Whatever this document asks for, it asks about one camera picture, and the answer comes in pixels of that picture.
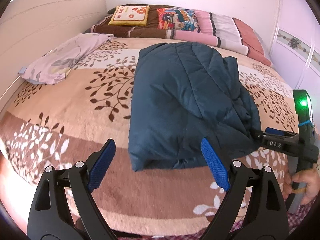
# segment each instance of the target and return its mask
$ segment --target brown leaf-patterned blanket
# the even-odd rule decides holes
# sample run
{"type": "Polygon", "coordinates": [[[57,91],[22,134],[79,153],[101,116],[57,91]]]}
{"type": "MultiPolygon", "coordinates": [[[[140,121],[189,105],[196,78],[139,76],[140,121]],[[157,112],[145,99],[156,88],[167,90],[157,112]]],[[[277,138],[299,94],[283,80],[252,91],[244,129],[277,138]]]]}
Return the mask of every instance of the brown leaf-patterned blanket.
{"type": "MultiPolygon", "coordinates": [[[[82,59],[55,85],[27,84],[0,121],[1,151],[15,171],[37,184],[44,168],[71,167],[112,138],[116,155],[93,198],[112,229],[143,235],[193,234],[209,224],[223,199],[208,167],[133,172],[128,154],[130,102],[139,50],[161,42],[117,38],[82,59]]],[[[270,67],[235,52],[240,81],[258,106],[262,129],[298,132],[292,90],[270,67]]],[[[259,149],[241,161],[270,165],[282,187],[286,157],[259,149]]],[[[77,213],[71,190],[70,209],[77,213]]],[[[250,197],[246,190],[237,220],[250,197]]]]}

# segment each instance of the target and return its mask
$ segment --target human hand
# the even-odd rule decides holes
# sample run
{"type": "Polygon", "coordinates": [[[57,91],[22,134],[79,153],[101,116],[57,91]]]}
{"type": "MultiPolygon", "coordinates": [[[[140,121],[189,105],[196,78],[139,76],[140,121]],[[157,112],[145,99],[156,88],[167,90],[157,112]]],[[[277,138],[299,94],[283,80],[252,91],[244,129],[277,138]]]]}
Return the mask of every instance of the human hand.
{"type": "Polygon", "coordinates": [[[288,173],[288,168],[286,168],[284,174],[284,185],[282,195],[284,199],[292,193],[292,182],[305,182],[307,184],[306,191],[301,201],[301,205],[308,204],[313,198],[319,193],[320,190],[320,176],[314,164],[312,169],[299,171],[293,176],[288,173]]]}

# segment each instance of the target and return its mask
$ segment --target green light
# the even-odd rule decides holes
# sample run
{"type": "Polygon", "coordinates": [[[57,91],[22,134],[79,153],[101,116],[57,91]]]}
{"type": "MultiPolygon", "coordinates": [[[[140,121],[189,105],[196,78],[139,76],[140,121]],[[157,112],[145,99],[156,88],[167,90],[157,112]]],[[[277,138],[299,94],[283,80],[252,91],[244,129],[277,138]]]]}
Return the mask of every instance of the green light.
{"type": "Polygon", "coordinates": [[[308,105],[308,101],[307,100],[303,100],[300,102],[301,106],[307,106],[308,105]]]}

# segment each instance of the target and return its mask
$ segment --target white headboard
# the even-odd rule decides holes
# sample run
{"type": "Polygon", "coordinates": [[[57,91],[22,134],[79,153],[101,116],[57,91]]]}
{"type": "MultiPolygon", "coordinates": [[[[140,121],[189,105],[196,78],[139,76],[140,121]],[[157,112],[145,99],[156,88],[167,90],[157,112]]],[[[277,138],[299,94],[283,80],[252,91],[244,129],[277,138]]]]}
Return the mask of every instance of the white headboard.
{"type": "Polygon", "coordinates": [[[18,71],[106,15],[106,0],[14,0],[0,18],[0,112],[18,71]]]}

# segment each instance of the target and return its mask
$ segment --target colorful patterned cushion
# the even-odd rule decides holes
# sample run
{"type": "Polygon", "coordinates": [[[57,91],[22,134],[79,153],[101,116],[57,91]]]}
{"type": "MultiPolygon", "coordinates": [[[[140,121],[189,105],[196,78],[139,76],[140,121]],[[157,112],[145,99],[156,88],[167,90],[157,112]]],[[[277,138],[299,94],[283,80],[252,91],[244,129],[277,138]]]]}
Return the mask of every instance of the colorful patterned cushion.
{"type": "Polygon", "coordinates": [[[149,6],[117,6],[108,25],[147,25],[149,6]]]}
{"type": "Polygon", "coordinates": [[[200,27],[194,10],[184,8],[158,9],[158,29],[200,32],[200,27]]]}

